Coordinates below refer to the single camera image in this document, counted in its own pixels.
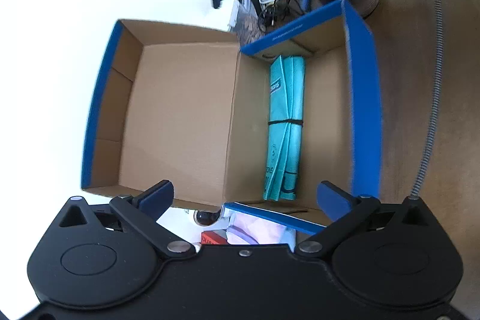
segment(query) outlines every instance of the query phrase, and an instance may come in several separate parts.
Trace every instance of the wooden surface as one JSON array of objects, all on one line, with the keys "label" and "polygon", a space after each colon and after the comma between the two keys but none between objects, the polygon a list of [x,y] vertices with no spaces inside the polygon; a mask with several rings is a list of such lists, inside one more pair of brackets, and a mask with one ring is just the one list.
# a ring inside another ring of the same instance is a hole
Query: wooden surface
[{"label": "wooden surface", "polygon": [[[480,318],[480,0],[442,0],[442,101],[421,196],[457,246],[464,277],[453,304]],[[380,0],[375,35],[383,105],[382,201],[408,195],[422,156],[435,62],[433,0]]]}]

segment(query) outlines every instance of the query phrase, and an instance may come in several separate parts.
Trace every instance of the open cardboard box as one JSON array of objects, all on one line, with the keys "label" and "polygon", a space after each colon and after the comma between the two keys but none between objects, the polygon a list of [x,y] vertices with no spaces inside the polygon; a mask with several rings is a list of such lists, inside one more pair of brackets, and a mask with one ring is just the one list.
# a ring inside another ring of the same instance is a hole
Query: open cardboard box
[{"label": "open cardboard box", "polygon": [[[297,199],[264,202],[270,63],[306,60]],[[328,224],[322,180],[378,196],[381,107],[371,32],[337,0],[239,48],[236,36],[120,20],[87,123],[82,189],[138,194],[162,179],[173,206],[214,211],[237,202]]]}]

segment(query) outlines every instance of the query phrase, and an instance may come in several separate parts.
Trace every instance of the box flap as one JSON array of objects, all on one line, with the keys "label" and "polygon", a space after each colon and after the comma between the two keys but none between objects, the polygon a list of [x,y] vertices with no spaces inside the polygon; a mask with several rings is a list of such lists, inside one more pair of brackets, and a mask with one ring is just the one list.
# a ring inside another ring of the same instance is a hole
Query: box flap
[{"label": "box flap", "polygon": [[224,202],[262,199],[270,108],[270,65],[240,53],[229,134]]},{"label": "box flap", "polygon": [[131,195],[131,196],[138,196],[142,192],[125,187],[125,186],[120,186],[120,185],[114,185],[114,186],[104,186],[104,187],[90,187],[87,190],[89,193],[92,194],[97,194],[99,196],[105,196],[105,197],[116,197],[119,195]]},{"label": "box flap", "polygon": [[[336,48],[345,42],[342,1],[335,0],[305,14],[254,43],[243,46],[241,51],[257,58],[268,54],[274,57],[278,55],[308,57],[314,52],[320,54]],[[284,52],[282,45],[289,50]],[[293,48],[300,48],[300,50],[292,52]]]},{"label": "box flap", "polygon": [[299,205],[317,207],[316,188],[329,180],[350,188],[351,91],[345,48],[315,55],[306,65],[301,155],[298,165]]},{"label": "box flap", "polygon": [[[308,211],[304,212],[292,212],[290,215],[273,210],[275,206],[269,202],[255,204],[255,206],[230,202],[225,204],[225,207],[251,216],[260,217],[309,235],[317,234],[330,223],[330,220],[321,211],[308,209]],[[323,221],[325,224],[312,221]]]},{"label": "box flap", "polygon": [[374,37],[352,5],[342,0],[349,57],[353,176],[351,192],[380,198],[382,103]]},{"label": "box flap", "polygon": [[238,44],[235,34],[214,29],[135,19],[122,19],[121,22],[145,46],[180,43]]},{"label": "box flap", "polygon": [[117,185],[124,119],[142,45],[117,22],[106,45],[83,145],[81,188]]}]

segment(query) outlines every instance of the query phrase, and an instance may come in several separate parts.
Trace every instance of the white wall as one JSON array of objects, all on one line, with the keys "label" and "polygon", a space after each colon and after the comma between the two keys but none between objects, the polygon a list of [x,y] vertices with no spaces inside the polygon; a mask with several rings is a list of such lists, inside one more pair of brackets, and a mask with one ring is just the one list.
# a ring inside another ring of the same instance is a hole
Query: white wall
[{"label": "white wall", "polygon": [[[87,113],[115,21],[226,28],[229,15],[228,5],[213,10],[210,0],[0,0],[0,309],[9,318],[37,304],[28,258],[66,199],[80,193]],[[168,216],[174,227],[181,215]]]}]

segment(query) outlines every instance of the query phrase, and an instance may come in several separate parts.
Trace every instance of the metal spring cable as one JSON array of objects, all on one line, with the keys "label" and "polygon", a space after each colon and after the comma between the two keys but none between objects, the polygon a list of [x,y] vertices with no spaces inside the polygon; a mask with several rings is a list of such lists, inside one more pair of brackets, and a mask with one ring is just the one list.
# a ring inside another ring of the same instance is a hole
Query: metal spring cable
[{"label": "metal spring cable", "polygon": [[431,100],[430,121],[428,124],[427,139],[423,149],[420,167],[417,177],[413,183],[410,193],[411,197],[418,197],[420,189],[425,180],[428,163],[431,158],[432,149],[434,147],[435,133],[437,131],[438,109],[440,104],[440,91],[442,89],[442,63],[443,63],[443,16],[442,16],[442,0],[433,0],[435,8],[435,30],[436,30],[436,61],[435,74],[433,79],[433,96]]}]

